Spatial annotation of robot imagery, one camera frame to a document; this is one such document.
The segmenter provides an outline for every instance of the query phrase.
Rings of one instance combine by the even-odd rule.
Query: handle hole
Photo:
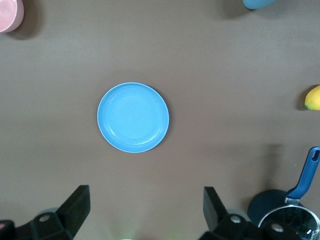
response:
[[[316,150],[313,154],[312,161],[316,162],[319,160],[320,150]]]

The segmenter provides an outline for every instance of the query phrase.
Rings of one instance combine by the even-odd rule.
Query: table surface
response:
[[[288,190],[320,145],[320,1],[23,0],[0,35],[0,219],[22,225],[89,185],[76,240],[197,240],[203,188],[246,212]],[[170,115],[143,153],[112,147],[97,108],[112,87],[158,91]],[[302,204],[317,215],[320,174]]]

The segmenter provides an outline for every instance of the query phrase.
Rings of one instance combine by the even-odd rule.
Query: blue object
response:
[[[297,185],[287,192],[288,199],[301,199],[309,190],[320,160],[320,147],[312,147],[306,157]]]
[[[110,89],[97,110],[103,137],[127,153],[142,153],[157,146],[169,127],[169,111],[153,88],[126,82]]]
[[[276,0],[243,0],[243,4],[248,9],[259,9],[269,4],[272,4]]]

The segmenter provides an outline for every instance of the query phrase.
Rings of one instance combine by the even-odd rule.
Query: kitchenware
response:
[[[0,0],[0,33],[15,30],[24,18],[22,0]]]
[[[248,9],[259,9],[269,4],[272,4],[276,0],[243,0],[243,4]]]
[[[268,221],[285,223],[293,227],[306,240],[318,240],[320,220],[300,199],[308,191],[320,160],[320,147],[312,147],[306,157],[297,185],[288,192],[267,190],[253,198],[248,207],[248,217],[258,227]]]
[[[97,110],[104,138],[115,148],[141,153],[157,146],[169,127],[169,111],[153,88],[126,82],[110,89]]]

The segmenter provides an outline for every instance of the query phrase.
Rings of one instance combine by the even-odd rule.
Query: saucepan handle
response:
[[[299,200],[309,190],[311,182],[315,176],[319,161],[320,147],[314,146],[308,152],[297,185],[286,193],[285,202],[287,204],[298,204]]]

